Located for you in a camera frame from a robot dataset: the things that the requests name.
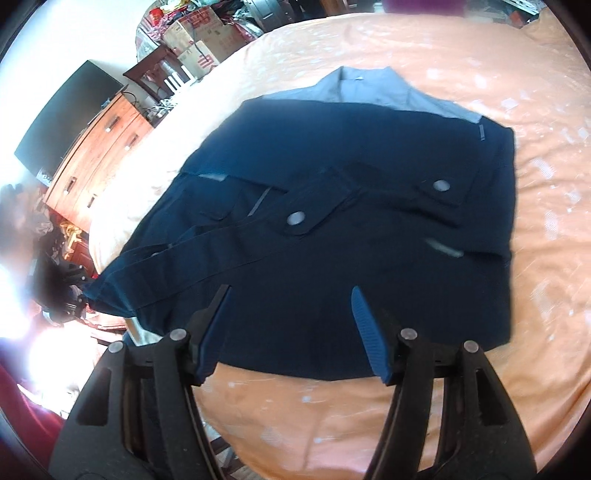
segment purple object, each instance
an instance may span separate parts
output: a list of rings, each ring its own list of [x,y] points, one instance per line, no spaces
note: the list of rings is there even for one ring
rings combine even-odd
[[[382,0],[384,11],[397,14],[464,16],[466,0]]]

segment dresser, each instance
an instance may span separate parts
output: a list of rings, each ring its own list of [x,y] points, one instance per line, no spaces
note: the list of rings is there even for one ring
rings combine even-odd
[[[124,94],[117,94],[72,145],[47,190],[47,206],[88,232],[95,200],[152,130]]]

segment dark blue jacket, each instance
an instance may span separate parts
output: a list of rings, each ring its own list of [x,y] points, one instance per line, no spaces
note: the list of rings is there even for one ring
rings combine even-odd
[[[250,100],[86,294],[165,335],[230,284],[220,361],[296,377],[373,375],[350,311],[360,284],[403,327],[490,349],[511,331],[513,157],[513,132],[486,118]]]

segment television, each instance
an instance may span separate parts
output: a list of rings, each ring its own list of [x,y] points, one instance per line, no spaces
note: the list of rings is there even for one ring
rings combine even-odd
[[[122,88],[122,83],[86,61],[37,115],[15,156],[47,185],[72,144]]]

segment drawer handle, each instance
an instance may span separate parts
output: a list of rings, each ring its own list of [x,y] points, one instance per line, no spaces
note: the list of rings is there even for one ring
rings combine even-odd
[[[68,193],[70,193],[72,187],[76,183],[76,180],[77,180],[76,177],[70,177],[70,181],[68,182],[67,187],[64,189],[64,195],[68,195]]]
[[[130,150],[131,147],[134,146],[134,144],[138,141],[139,135],[135,134],[134,137],[131,139],[131,141],[125,146],[126,150]]]
[[[116,116],[113,121],[107,125],[107,128],[105,128],[105,132],[109,133],[111,130],[113,130],[113,127],[117,124],[117,122],[119,121],[119,117]]]

